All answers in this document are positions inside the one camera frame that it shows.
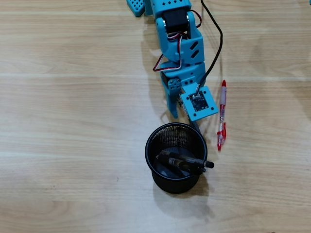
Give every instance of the red pen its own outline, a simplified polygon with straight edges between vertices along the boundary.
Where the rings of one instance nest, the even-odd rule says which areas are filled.
[[[227,86],[225,80],[223,80],[222,90],[220,94],[220,120],[219,120],[219,130],[217,133],[218,141],[217,148],[221,151],[222,145],[225,143],[226,129],[225,129],[225,102],[227,98]]]

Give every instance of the robotic arm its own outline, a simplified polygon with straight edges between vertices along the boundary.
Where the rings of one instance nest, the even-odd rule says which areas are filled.
[[[154,71],[160,72],[167,106],[174,118],[178,118],[177,103],[183,106],[191,123],[218,113],[208,87],[204,86],[207,76],[204,44],[203,37],[197,29],[202,22],[196,25],[193,14],[195,11],[191,10],[190,1],[127,0],[127,3],[135,16],[139,17],[145,11],[147,16],[155,17],[163,55]],[[157,68],[164,56],[168,61]]]

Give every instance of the wooden table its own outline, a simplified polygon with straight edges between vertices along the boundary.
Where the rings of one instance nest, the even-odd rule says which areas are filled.
[[[228,139],[218,153],[218,116],[201,121],[215,168],[171,195],[144,158],[174,120],[153,19],[125,0],[0,2],[1,233],[311,232],[311,6],[207,5],[224,32],[207,85],[218,100],[227,81]],[[204,19],[209,66],[219,33]]]

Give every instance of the white wire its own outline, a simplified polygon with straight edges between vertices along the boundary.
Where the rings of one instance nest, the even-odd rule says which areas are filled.
[[[181,40],[182,40],[182,39],[183,39],[183,36],[180,36],[180,38],[179,38],[179,66],[178,66],[178,67],[174,67],[174,68],[170,68],[170,69],[166,69],[165,71],[168,71],[168,70],[177,70],[177,69],[180,69],[180,68],[181,68],[181,66],[182,66],[182,61],[181,61]],[[160,65],[160,63],[161,63],[163,57],[164,57],[164,56],[163,56],[163,54],[162,54],[161,59],[160,59],[160,62],[157,64],[157,66],[155,67],[155,69],[158,68],[158,66]]]

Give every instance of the pen holder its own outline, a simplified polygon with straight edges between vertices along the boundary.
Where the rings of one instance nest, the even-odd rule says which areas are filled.
[[[156,159],[163,150],[206,160],[207,146],[202,135],[189,125],[169,123],[151,134],[145,148],[146,162],[157,186],[169,193],[183,193],[194,187],[198,175],[163,165]]]

